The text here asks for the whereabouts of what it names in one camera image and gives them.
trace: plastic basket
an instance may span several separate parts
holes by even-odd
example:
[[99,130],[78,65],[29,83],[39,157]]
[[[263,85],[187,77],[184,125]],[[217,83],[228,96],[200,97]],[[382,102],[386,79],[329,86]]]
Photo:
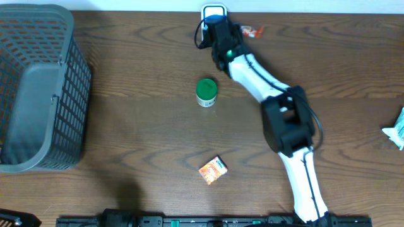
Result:
[[0,172],[65,170],[81,158],[90,70],[56,5],[0,5]]

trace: wooden table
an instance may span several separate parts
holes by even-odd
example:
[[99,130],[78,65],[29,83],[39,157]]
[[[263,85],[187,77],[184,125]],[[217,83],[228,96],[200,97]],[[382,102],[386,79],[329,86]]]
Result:
[[[305,88],[323,121],[315,164],[329,210],[403,226],[404,154],[380,128],[403,105],[404,16],[231,15],[266,26],[246,42],[279,80]],[[216,69],[210,49],[193,44],[198,13],[73,16],[95,69],[84,158],[61,173],[0,175],[0,207],[34,213],[43,226],[108,207],[168,216],[293,211],[259,105]],[[218,81],[211,108],[196,103],[201,78]],[[218,154],[229,172],[207,186],[198,168]]]

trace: white wall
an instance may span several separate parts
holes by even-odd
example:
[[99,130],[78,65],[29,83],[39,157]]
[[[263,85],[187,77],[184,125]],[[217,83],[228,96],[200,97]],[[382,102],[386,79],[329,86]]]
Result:
[[404,13],[404,0],[0,0],[0,3],[59,4],[70,10],[200,11],[222,3],[231,12]]

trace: small jar with green lid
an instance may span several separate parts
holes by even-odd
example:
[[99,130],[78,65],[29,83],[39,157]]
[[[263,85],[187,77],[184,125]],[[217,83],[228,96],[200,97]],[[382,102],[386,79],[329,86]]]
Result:
[[212,79],[202,79],[196,85],[196,101],[202,107],[211,107],[216,102],[217,85]]

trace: basket bottom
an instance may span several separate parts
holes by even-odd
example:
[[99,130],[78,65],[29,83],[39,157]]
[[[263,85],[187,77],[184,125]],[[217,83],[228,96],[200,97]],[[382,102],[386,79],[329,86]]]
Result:
[[2,164],[23,163],[39,152],[59,68],[57,64],[34,64],[24,71],[1,149]]

